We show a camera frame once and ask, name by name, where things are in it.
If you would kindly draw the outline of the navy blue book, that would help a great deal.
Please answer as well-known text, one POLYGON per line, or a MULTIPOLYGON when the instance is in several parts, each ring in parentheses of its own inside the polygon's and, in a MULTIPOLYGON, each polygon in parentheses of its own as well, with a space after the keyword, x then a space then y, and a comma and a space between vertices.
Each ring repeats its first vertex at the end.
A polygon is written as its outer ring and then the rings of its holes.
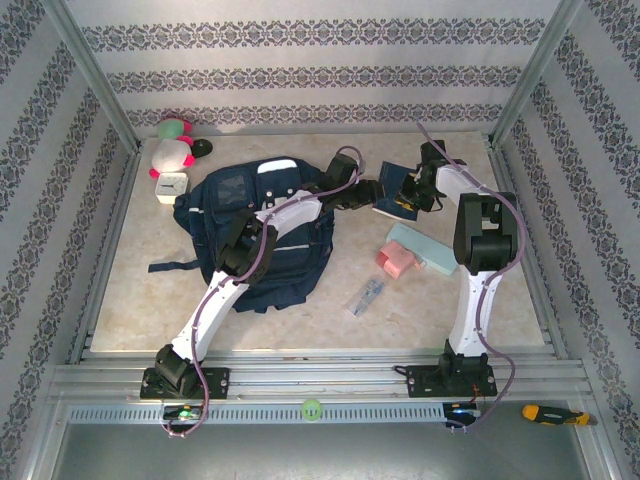
POLYGON ((386 195, 382 197, 384 199, 384 209, 373 209, 374 211, 396 220, 417 221, 418 214, 413 213, 410 209, 403 209, 395 202, 405 177, 411 172, 413 172, 412 169, 401 165, 387 161, 382 163, 378 181, 385 186, 386 190, 386 195))

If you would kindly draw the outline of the light blue pencil case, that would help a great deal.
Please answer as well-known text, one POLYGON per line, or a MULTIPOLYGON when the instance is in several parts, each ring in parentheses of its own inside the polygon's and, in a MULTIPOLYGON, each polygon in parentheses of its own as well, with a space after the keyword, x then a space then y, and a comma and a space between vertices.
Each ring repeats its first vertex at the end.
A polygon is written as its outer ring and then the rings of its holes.
POLYGON ((386 241, 397 242, 406 250, 412 252, 418 259, 419 264, 425 264, 444 275, 452 275, 458 266, 451 247, 405 224, 394 224, 386 236, 386 241))

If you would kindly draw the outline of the clear plastic compass pack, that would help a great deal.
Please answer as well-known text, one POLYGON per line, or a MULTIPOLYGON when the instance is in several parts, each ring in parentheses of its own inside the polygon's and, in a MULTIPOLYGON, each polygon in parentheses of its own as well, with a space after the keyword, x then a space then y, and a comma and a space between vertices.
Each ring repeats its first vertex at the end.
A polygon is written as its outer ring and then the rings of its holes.
POLYGON ((346 311, 354 317, 361 317, 383 292, 385 286, 386 280, 383 277, 370 277, 346 304, 346 311))

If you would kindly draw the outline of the navy blue student backpack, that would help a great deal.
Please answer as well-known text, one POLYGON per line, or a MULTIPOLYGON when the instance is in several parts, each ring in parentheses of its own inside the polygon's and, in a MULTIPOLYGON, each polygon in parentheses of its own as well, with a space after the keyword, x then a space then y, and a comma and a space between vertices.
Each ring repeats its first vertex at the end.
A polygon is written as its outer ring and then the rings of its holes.
MULTIPOLYGON (((220 250, 236 214, 258 211, 269 200, 288 199, 301 187, 315 183, 323 173, 302 159, 275 157, 218 169, 174 202, 176 223, 192 237, 196 258, 155 263, 150 273, 198 269, 211 281, 220 250)), ((280 238, 269 270, 235 302, 238 313, 264 313, 303 304, 314 290, 333 248, 334 214, 327 213, 280 238)))

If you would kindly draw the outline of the white square alarm clock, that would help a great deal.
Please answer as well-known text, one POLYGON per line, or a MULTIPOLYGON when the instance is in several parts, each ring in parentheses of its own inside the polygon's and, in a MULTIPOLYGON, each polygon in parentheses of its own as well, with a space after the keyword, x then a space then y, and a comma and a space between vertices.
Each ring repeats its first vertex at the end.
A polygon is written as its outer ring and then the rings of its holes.
POLYGON ((179 196, 187 192, 188 187, 189 178, 186 173, 161 173, 157 179, 154 194, 161 204, 173 205, 179 196))

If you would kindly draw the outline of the white pink green plush toy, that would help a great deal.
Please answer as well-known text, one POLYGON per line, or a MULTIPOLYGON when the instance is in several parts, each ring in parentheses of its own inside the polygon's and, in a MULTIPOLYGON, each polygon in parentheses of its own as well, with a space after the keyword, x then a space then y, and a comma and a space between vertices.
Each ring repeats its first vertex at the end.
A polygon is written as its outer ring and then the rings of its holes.
POLYGON ((183 171, 195 164, 192 125, 188 121, 167 118, 160 121, 156 129, 160 142, 151 156, 149 175, 152 179, 158 179, 162 173, 183 171))

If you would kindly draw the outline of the yellow black screwdriver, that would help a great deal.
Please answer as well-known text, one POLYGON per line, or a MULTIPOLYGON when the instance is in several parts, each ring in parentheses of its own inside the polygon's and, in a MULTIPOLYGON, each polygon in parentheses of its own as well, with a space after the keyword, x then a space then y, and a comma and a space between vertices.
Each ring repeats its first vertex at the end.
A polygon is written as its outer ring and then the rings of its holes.
POLYGON ((598 420, 589 413, 568 408, 527 404, 522 409, 525 419, 534 423, 557 426, 595 426, 598 420))

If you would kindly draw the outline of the aluminium frame post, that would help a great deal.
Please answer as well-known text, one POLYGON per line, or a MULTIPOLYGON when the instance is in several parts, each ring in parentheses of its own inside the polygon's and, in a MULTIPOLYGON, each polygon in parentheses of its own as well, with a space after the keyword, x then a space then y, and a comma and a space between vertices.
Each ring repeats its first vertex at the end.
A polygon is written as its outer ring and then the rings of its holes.
POLYGON ((490 150, 499 149, 509 136, 540 77, 551 61, 554 51, 571 26, 585 0, 559 0, 557 8, 542 32, 528 63, 522 71, 515 89, 506 104, 493 131, 487 136, 490 150))
POLYGON ((65 0, 39 0, 128 153, 140 140, 65 0))

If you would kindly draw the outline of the aluminium side rail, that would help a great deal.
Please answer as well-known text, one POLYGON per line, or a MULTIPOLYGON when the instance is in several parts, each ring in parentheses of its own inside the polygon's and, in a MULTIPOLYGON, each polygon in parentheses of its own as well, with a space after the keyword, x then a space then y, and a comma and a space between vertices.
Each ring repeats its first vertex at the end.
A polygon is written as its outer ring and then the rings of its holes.
POLYGON ((542 276, 536 256, 535 244, 531 239, 530 230, 526 222, 526 210, 519 196, 518 188, 511 178, 502 152, 488 147, 487 154, 497 186, 501 191, 509 191, 516 196, 517 207, 524 221, 526 246, 521 263, 540 329, 549 337, 555 356, 561 360, 570 359, 570 352, 566 348, 564 337, 556 318, 553 296, 550 294, 542 276))
POLYGON ((133 192, 136 175, 140 165, 143 145, 128 156, 117 190, 115 192, 108 222, 101 237, 100 248, 89 278, 85 297, 79 310, 79 316, 74 327, 73 336, 65 364, 80 362, 85 350, 86 340, 92 335, 97 324, 100 310, 106 294, 110 273, 115 260, 118 242, 123 229, 128 205, 133 192))

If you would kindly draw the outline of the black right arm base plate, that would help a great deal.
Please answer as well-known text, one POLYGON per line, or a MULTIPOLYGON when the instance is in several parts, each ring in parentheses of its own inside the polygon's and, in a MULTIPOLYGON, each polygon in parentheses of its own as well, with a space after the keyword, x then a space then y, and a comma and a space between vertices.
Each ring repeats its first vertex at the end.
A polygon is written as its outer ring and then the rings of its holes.
POLYGON ((415 365, 406 368, 406 375, 411 398, 495 397, 498 394, 490 366, 447 373, 435 365, 415 365))

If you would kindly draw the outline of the aluminium mounting rail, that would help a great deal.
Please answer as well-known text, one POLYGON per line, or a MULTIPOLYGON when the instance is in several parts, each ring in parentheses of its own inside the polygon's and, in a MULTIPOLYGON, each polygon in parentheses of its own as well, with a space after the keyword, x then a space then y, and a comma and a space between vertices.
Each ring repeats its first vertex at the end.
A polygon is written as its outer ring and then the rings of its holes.
MULTIPOLYGON (((507 399, 574 400, 593 397, 592 383, 580 360, 558 359, 544 346, 512 354, 516 367, 490 359, 507 399)), ((425 349, 239 350, 213 351, 204 364, 230 370, 228 398, 247 403, 292 403, 316 398, 338 402, 378 402, 408 398, 398 366, 435 365, 425 349)), ((56 399, 135 402, 149 355, 91 354, 75 365, 55 369, 48 394, 56 399)))

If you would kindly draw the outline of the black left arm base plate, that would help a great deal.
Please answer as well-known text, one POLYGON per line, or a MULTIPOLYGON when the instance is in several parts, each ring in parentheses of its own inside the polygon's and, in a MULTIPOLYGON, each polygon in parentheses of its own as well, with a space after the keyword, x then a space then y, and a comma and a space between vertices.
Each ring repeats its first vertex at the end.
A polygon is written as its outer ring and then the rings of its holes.
MULTIPOLYGON (((230 370, 228 368, 204 368, 202 373, 205 377, 209 391, 209 398, 213 400, 224 400, 228 395, 230 381, 230 370)), ((203 400, 204 389, 200 376, 196 370, 186 374, 187 390, 180 390, 174 387, 155 368, 148 368, 144 371, 140 387, 141 399, 176 399, 176 400, 203 400)))

